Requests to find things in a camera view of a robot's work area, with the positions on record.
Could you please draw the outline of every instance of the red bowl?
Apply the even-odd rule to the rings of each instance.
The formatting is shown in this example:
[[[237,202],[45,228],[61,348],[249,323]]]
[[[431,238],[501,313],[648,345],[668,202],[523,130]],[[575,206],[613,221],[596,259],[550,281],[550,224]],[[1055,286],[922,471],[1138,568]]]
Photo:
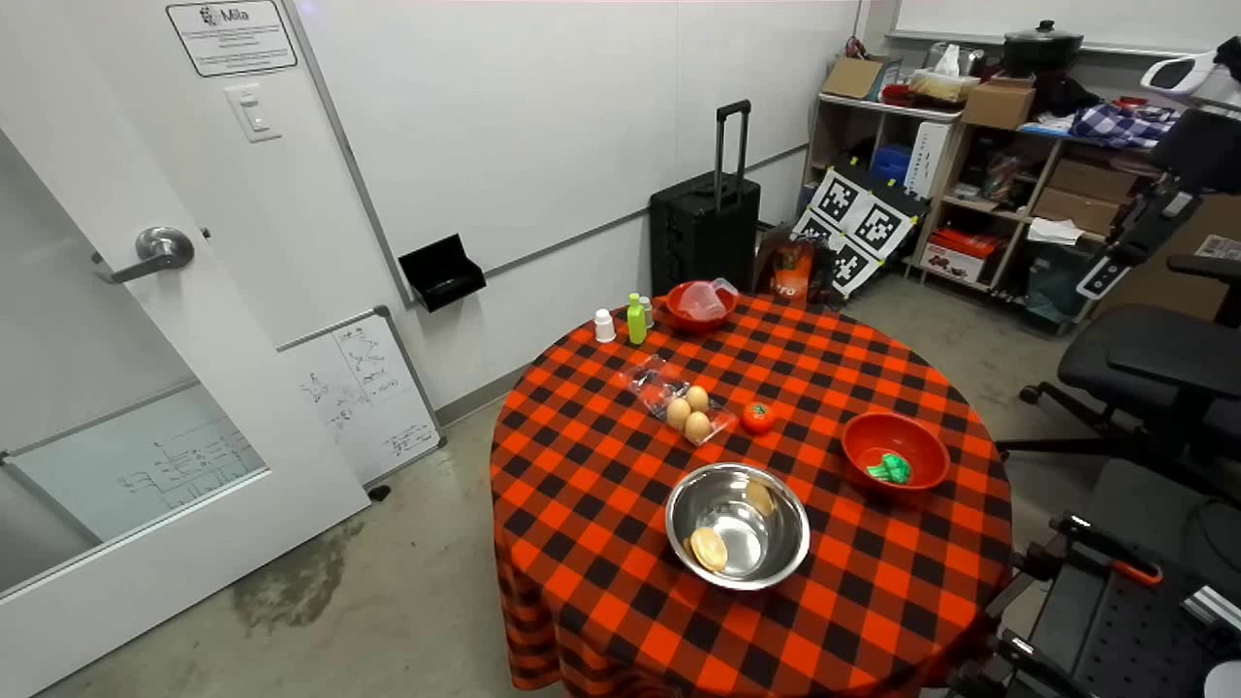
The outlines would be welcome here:
[[[898,410],[862,410],[851,419],[841,432],[841,451],[862,482],[889,491],[926,491],[944,484],[952,466],[940,436],[926,422]],[[911,479],[905,484],[865,473],[869,466],[883,460],[883,454],[899,454],[909,460]]]
[[[728,317],[735,317],[739,294],[735,294],[728,286],[714,286],[714,294],[726,303],[726,317],[700,323],[700,317],[678,313],[687,286],[691,286],[691,282],[675,282],[675,286],[660,300],[660,323],[668,323],[675,333],[687,333],[687,339],[701,339],[701,333],[726,330]]]

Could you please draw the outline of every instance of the rolling luggage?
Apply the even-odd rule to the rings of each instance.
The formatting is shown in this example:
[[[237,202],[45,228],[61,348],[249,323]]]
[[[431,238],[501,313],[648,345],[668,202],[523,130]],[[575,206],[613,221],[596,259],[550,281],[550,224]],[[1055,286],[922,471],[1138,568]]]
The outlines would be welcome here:
[[[726,130],[743,115],[739,176],[726,176]],[[726,274],[752,286],[762,186],[746,177],[750,102],[719,110],[714,170],[651,194],[651,294],[684,281]]]

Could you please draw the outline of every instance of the metal mixing bowl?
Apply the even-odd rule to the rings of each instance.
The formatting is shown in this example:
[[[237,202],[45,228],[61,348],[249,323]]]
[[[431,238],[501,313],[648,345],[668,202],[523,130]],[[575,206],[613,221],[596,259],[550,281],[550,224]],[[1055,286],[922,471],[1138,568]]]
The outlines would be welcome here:
[[[771,491],[771,511],[762,511],[750,498],[752,482]],[[728,552],[723,574],[705,572],[691,534],[714,526]],[[670,552],[709,585],[723,590],[770,590],[779,585],[812,552],[812,523],[798,498],[784,482],[756,466],[719,460],[687,473],[668,498]]]

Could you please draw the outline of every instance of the concrete floor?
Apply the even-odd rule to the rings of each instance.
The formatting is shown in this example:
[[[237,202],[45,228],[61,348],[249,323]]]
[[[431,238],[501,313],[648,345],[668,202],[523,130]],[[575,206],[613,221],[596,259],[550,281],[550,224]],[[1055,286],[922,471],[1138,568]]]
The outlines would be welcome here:
[[[934,282],[880,281],[852,305],[940,366],[992,438],[1068,436],[1015,389],[1055,378],[1068,339]],[[489,546],[489,444],[501,395],[445,422],[445,451],[388,479],[391,498],[48,691],[51,698],[503,698]],[[1013,460],[1015,543],[1085,499],[1092,466]]]

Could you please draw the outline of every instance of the red checkered tablecloth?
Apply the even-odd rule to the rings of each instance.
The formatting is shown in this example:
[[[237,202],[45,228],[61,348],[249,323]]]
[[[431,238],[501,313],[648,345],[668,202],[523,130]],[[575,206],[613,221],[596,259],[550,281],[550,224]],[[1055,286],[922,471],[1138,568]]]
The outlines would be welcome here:
[[[691,445],[625,389],[648,356],[735,410],[779,404],[779,432]],[[952,482],[905,506],[856,488],[837,436],[865,406],[931,422]],[[762,466],[806,506],[812,559],[776,590],[714,590],[668,546],[662,499],[709,460]],[[969,404],[880,330],[771,300],[701,340],[596,345],[578,327],[510,392],[489,482],[518,688],[865,694],[940,663],[1010,578],[1010,482]]]

